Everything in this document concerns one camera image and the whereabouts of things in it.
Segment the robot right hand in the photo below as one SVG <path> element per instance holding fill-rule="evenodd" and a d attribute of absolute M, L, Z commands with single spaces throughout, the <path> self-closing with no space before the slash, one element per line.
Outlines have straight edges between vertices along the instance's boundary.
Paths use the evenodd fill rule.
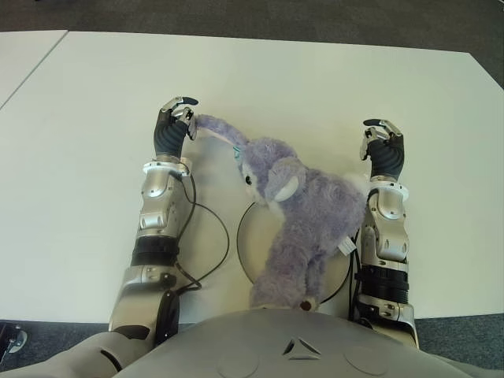
<path fill-rule="evenodd" d="M 389 120 L 368 119 L 363 125 L 360 158 L 370 158 L 370 178 L 382 176 L 397 181 L 405 161 L 404 135 Z"/>

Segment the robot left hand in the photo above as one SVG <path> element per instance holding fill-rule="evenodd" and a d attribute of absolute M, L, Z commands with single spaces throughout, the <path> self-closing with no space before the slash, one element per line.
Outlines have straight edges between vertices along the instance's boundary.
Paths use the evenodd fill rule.
<path fill-rule="evenodd" d="M 197 135 L 196 116 L 192 109 L 197 104 L 195 98 L 179 96 L 160 108 L 154 128 L 154 151 L 157 156 L 181 158 L 185 138 L 188 136 L 194 140 Z"/>

